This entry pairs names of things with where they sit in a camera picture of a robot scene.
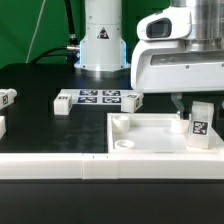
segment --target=white plastic tray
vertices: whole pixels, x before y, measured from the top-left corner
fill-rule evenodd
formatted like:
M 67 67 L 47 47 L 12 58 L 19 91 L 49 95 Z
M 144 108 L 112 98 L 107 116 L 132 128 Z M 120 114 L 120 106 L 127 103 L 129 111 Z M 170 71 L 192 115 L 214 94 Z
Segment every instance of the white plastic tray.
M 113 118 L 127 116 L 130 119 L 128 132 L 116 133 Z M 187 146 L 188 133 L 176 134 L 171 131 L 171 121 L 175 114 L 108 114 L 108 150 L 118 154 L 174 153 L 213 154 L 223 150 L 222 139 L 212 129 L 209 149 Z M 131 141 L 134 148 L 117 148 L 119 140 Z

